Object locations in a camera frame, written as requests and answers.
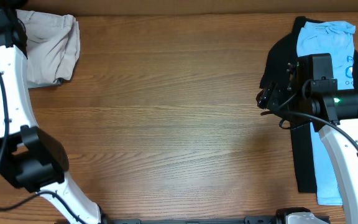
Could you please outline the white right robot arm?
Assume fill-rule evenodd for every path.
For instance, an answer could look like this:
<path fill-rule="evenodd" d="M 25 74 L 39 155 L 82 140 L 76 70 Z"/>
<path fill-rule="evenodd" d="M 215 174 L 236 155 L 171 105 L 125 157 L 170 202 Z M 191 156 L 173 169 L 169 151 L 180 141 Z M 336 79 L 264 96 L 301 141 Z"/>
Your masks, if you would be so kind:
<path fill-rule="evenodd" d="M 300 57 L 287 72 L 288 86 L 269 83 L 257 106 L 294 125 L 312 123 L 333 165 L 346 223 L 358 223 L 358 92 L 338 89 L 330 54 Z"/>

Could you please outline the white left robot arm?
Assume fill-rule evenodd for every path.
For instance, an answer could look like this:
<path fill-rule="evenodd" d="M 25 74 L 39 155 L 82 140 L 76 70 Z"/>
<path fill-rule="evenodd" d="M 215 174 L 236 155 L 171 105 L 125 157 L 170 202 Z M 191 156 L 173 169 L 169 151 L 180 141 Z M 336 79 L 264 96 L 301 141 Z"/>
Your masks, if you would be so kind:
<path fill-rule="evenodd" d="M 0 176 L 30 197 L 48 200 L 69 223 L 109 223 L 79 188 L 62 144 L 39 128 L 27 86 L 27 35 L 17 10 L 25 1 L 0 1 Z"/>

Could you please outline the black t-shirt with logo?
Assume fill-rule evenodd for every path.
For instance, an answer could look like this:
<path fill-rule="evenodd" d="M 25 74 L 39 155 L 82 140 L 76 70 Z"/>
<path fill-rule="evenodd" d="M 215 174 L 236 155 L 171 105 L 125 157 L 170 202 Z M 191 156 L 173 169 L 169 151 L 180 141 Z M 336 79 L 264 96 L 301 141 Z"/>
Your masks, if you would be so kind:
<path fill-rule="evenodd" d="M 270 82 L 276 82 L 283 86 L 289 83 L 289 75 L 286 72 L 287 63 L 294 63 L 297 58 L 296 42 L 301 28 L 307 22 L 318 23 L 319 20 L 309 19 L 305 16 L 296 17 L 292 31 L 279 40 L 270 50 L 267 57 L 264 75 L 260 81 L 260 87 L 266 87 Z M 354 52 L 355 84 L 351 84 L 358 90 L 358 52 Z M 300 193 L 316 193 L 318 197 L 338 198 L 337 181 L 328 153 L 321 142 L 318 133 L 314 132 L 311 123 L 300 127 L 293 127 L 290 131 L 295 165 L 295 175 Z"/>

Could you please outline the light blue printed t-shirt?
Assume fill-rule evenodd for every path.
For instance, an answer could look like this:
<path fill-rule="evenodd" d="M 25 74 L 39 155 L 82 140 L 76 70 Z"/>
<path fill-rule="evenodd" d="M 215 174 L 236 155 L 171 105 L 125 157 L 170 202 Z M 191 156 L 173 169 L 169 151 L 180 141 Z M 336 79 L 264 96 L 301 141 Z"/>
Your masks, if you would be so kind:
<path fill-rule="evenodd" d="M 353 89 L 352 66 L 354 64 L 354 39 L 356 27 L 345 21 L 306 22 L 301 28 L 296 52 L 299 57 L 329 53 L 332 58 L 333 77 L 340 90 Z M 319 134 L 310 124 L 313 152 L 316 197 L 319 205 L 342 205 L 333 165 Z"/>

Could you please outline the folded light blue jeans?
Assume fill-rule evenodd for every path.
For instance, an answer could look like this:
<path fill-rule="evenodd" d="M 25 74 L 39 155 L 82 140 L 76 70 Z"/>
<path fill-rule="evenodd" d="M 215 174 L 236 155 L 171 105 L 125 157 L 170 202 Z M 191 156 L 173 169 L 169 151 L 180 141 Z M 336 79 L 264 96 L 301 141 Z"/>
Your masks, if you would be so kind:
<path fill-rule="evenodd" d="M 63 83 L 63 79 L 62 78 L 58 78 L 55 80 L 54 83 L 41 83 L 41 84 L 37 84 L 34 82 L 27 82 L 27 86 L 28 89 L 30 88 L 43 88 L 43 87 L 48 87 L 48 86 L 60 86 Z"/>

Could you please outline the folded white beige trousers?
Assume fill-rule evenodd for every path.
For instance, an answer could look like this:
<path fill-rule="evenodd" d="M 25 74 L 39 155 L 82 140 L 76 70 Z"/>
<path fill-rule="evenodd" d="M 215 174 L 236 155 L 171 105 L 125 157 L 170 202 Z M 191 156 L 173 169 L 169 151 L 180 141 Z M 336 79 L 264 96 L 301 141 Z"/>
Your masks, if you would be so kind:
<path fill-rule="evenodd" d="M 18 9 L 27 35 L 27 82 L 71 80 L 80 56 L 79 22 L 72 15 Z"/>

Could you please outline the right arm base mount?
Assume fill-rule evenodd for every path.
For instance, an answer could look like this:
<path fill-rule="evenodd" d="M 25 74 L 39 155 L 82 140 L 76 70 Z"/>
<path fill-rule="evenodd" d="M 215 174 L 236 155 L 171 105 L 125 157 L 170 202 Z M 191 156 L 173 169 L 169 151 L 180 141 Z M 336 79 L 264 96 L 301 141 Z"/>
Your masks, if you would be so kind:
<path fill-rule="evenodd" d="M 274 224 L 330 224 L 329 217 L 316 217 L 305 207 L 281 208 L 276 211 Z"/>

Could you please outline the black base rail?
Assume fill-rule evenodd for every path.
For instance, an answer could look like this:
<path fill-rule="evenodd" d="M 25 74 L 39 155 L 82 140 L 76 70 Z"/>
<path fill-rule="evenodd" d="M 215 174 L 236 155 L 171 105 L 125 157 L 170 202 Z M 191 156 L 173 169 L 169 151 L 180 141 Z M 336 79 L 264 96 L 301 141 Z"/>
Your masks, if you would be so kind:
<path fill-rule="evenodd" d="M 113 224 L 269 224 L 276 223 L 274 216 L 247 216 L 244 218 L 192 219 L 192 220 L 112 220 Z"/>

